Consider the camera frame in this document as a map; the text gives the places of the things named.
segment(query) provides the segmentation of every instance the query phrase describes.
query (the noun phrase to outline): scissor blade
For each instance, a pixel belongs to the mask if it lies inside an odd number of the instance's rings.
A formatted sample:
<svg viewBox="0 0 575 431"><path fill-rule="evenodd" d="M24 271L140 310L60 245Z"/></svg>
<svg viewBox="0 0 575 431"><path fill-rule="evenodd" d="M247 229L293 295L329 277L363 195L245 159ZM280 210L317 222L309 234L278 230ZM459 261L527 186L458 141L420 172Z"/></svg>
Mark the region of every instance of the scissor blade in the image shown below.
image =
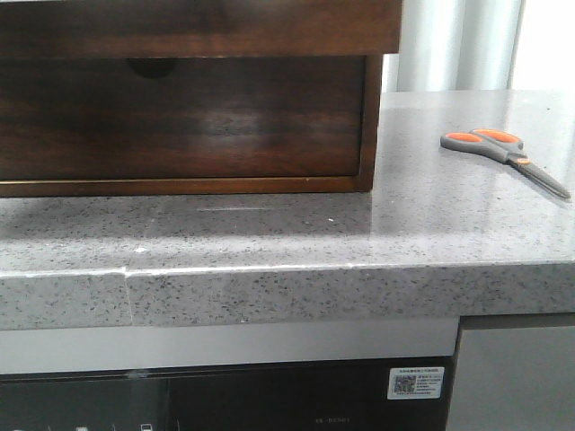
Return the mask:
<svg viewBox="0 0 575 431"><path fill-rule="evenodd" d="M534 163L519 163L518 160L520 160L519 157L509 157L509 164L519 172L523 173L530 180L536 182L542 187L545 187L557 196L565 199L571 198L570 192L543 169Z"/></svg>

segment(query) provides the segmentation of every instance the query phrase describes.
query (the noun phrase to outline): white trim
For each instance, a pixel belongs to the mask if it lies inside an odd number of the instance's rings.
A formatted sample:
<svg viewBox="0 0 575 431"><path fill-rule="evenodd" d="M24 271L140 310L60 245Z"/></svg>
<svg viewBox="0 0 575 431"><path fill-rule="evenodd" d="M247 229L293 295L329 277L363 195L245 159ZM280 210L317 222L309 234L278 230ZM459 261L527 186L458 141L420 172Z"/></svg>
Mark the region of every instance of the white trim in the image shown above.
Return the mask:
<svg viewBox="0 0 575 431"><path fill-rule="evenodd" d="M457 318L0 331L0 374L451 356Z"/></svg>

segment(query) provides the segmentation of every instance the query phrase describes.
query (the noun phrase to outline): white wall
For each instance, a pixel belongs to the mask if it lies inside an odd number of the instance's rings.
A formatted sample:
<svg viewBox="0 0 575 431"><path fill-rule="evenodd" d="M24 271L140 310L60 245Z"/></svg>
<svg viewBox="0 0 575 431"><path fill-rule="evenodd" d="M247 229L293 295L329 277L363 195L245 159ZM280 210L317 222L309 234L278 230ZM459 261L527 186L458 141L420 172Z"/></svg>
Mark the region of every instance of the white wall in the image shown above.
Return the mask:
<svg viewBox="0 0 575 431"><path fill-rule="evenodd" d="M575 2L525 0L511 88L575 89Z"/></svg>

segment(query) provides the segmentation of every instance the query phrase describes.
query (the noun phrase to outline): wooden drawer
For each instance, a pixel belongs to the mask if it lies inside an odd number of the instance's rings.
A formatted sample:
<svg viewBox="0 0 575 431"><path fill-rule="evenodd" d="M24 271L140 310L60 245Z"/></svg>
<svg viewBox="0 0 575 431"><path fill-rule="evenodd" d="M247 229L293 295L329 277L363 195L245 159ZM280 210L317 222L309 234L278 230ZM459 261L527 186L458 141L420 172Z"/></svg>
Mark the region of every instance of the wooden drawer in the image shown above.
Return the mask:
<svg viewBox="0 0 575 431"><path fill-rule="evenodd" d="M0 194L369 190L400 9L0 4Z"/></svg>

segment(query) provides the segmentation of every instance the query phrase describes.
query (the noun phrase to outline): label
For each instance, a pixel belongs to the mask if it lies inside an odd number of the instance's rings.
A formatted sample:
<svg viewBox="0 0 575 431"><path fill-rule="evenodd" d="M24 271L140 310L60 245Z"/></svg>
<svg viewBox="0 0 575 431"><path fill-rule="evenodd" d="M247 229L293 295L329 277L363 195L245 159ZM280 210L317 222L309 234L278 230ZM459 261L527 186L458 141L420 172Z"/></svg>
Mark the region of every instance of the label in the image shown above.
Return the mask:
<svg viewBox="0 0 575 431"><path fill-rule="evenodd" d="M392 368L389 370L388 400L431 400L441 396L443 366Z"/></svg>

